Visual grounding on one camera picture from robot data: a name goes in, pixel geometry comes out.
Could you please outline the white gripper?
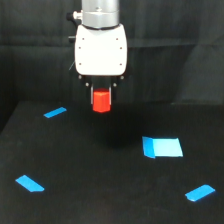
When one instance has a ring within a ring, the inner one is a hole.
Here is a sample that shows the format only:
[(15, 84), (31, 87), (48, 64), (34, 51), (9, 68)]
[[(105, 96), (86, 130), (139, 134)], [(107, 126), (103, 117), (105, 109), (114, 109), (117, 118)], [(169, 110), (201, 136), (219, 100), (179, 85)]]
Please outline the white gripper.
[(114, 88), (124, 78), (127, 68), (127, 38), (125, 28), (119, 24), (112, 29), (89, 29), (79, 25), (74, 40), (74, 64), (79, 80), (90, 87), (90, 103), (93, 105), (94, 86), (109, 86), (110, 103), (114, 100)]

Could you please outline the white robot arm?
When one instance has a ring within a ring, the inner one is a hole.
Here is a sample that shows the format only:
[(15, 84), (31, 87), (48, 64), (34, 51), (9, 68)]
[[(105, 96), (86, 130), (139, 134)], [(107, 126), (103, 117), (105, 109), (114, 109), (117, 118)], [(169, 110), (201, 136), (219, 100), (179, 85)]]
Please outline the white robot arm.
[(76, 27), (74, 65), (78, 78), (90, 90), (94, 111), (109, 111), (113, 90), (127, 66), (127, 38), (119, 21), (119, 0), (81, 0), (81, 11), (66, 19)]

